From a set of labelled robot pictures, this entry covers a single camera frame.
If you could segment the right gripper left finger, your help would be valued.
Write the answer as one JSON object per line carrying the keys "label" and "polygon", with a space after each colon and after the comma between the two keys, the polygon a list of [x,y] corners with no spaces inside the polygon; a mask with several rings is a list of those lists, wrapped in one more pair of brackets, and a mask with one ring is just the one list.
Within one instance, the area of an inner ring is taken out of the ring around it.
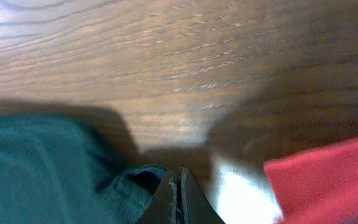
{"label": "right gripper left finger", "polygon": [[167,171],[136,224],[177,224],[178,216],[178,181],[172,171]]}

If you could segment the black t-shirt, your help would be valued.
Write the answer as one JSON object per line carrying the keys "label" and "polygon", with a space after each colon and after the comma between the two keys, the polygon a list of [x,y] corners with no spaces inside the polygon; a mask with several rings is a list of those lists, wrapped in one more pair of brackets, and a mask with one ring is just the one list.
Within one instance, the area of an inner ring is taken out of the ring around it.
{"label": "black t-shirt", "polygon": [[164,173],[129,167],[80,121],[0,116],[0,223],[135,223]]}

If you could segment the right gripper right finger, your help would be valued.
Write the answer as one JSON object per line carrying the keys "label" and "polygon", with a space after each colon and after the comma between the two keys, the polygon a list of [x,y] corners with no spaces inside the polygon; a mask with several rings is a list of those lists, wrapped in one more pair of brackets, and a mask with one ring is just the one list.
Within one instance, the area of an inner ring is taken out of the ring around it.
{"label": "right gripper right finger", "polygon": [[181,170],[181,204],[184,224],[224,224],[189,169]]}

